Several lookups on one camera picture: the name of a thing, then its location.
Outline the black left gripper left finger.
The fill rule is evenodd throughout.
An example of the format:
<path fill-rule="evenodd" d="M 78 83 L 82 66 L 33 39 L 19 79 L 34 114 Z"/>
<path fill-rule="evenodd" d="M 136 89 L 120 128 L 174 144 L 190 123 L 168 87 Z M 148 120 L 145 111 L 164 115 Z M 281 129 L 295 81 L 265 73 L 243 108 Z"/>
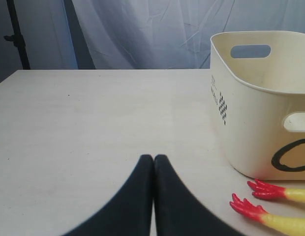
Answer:
<path fill-rule="evenodd" d="M 153 207 L 154 162 L 141 155 L 119 191 L 66 236 L 148 236 Z"/>

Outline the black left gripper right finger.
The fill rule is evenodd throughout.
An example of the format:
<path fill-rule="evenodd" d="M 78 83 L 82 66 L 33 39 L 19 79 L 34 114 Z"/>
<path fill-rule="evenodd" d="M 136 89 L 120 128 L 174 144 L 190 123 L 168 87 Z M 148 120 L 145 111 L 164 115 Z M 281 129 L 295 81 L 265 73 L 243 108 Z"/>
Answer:
<path fill-rule="evenodd" d="M 168 157 L 154 159 L 158 236 L 236 236 L 238 232 L 204 207 L 181 181 Z"/>

